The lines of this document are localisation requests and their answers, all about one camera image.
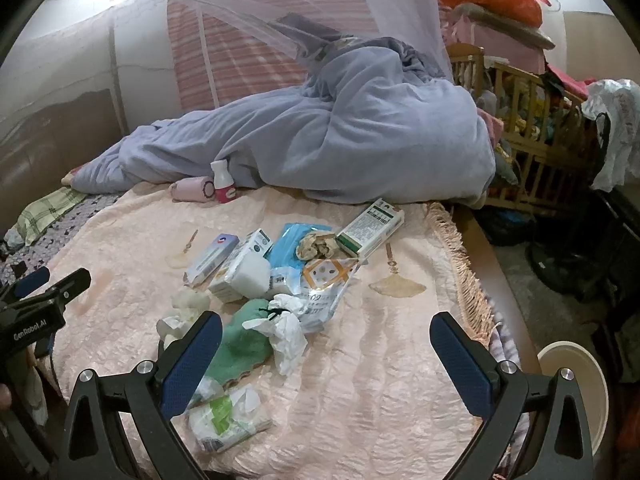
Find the white bottle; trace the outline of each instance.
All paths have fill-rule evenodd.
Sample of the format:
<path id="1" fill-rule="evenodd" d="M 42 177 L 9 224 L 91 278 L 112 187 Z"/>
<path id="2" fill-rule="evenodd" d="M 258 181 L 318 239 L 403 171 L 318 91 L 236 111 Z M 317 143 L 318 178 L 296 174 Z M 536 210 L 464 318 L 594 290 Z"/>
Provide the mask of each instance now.
<path id="1" fill-rule="evenodd" d="M 226 158 L 211 163 L 213 170 L 213 186 L 216 188 L 216 198 L 221 204 L 231 202 L 237 197 L 236 184 L 229 173 Z"/>

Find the concrete floor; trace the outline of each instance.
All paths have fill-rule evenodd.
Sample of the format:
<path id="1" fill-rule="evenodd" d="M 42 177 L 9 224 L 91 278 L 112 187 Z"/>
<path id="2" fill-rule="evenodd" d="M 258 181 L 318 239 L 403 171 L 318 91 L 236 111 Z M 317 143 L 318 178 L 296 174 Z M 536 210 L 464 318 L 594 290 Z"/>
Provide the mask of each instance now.
<path id="1" fill-rule="evenodd" d="M 579 303 L 573 296 L 562 296 L 542 283 L 529 267 L 525 257 L 526 244 L 512 247 L 494 247 L 495 255 L 516 297 L 522 316 L 536 350 L 555 341 L 568 340 L 578 343 L 596 357 L 600 366 L 604 363 L 596 354 L 591 342 L 595 326 L 592 320 L 603 320 L 607 313 L 604 300 Z M 615 441 L 615 408 L 609 394 L 609 421 L 596 454 L 594 480 L 610 480 L 612 474 L 613 446 Z"/>

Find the blue gripper pad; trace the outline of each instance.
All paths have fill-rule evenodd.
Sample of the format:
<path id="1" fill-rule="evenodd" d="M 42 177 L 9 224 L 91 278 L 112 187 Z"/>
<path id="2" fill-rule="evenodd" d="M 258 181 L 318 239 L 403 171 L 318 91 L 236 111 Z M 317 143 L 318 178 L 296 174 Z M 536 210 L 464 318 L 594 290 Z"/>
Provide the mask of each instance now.
<path id="1" fill-rule="evenodd" d="M 160 412 L 169 419 L 187 409 L 204 372 L 209 367 L 222 341 L 222 320 L 215 312 L 205 312 L 183 339 L 169 345 L 162 358 L 181 351 L 174 366 L 162 381 Z"/>
<path id="2" fill-rule="evenodd" d="M 429 337 L 469 413 L 487 420 L 494 412 L 491 383 L 442 313 L 431 320 Z"/>
<path id="3" fill-rule="evenodd" d="M 37 290 L 49 281 L 50 273 L 47 267 L 40 267 L 31 274 L 20 279 L 15 284 L 14 296 L 18 299 L 26 298 L 34 290 Z"/>

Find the toothpaste box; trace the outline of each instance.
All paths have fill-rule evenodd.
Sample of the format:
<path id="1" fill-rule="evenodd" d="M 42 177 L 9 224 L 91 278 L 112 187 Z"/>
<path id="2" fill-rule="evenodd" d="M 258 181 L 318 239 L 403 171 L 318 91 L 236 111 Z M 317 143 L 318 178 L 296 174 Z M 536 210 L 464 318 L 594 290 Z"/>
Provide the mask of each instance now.
<path id="1" fill-rule="evenodd" d="M 223 303 L 241 300 L 244 295 L 235 290 L 231 285 L 236 275 L 236 271 L 248 254 L 259 254 L 264 257 L 272 245 L 273 242 L 262 229 L 258 229 L 257 231 L 248 234 L 244 241 L 236 245 L 236 248 L 225 260 L 218 272 L 214 274 L 213 279 L 209 284 L 209 290 L 211 293 Z"/>
<path id="2" fill-rule="evenodd" d="M 335 238 L 341 248 L 361 262 L 404 223 L 404 211 L 379 198 Z"/>
<path id="3" fill-rule="evenodd" d="M 184 272 L 183 282 L 197 286 L 204 282 L 231 254 L 240 239 L 234 235 L 221 234 Z"/>

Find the beige bucket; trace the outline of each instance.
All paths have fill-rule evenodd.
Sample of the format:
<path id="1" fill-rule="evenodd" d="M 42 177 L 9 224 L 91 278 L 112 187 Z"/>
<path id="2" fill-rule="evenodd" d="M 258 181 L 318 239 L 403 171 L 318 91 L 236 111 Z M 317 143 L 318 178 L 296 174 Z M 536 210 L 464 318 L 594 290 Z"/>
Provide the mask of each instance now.
<path id="1" fill-rule="evenodd" d="M 609 418 L 609 392 L 600 365 L 583 347 L 571 341 L 556 341 L 544 347 L 538 360 L 544 375 L 553 376 L 559 368 L 570 368 L 574 372 L 587 412 L 595 455 Z"/>

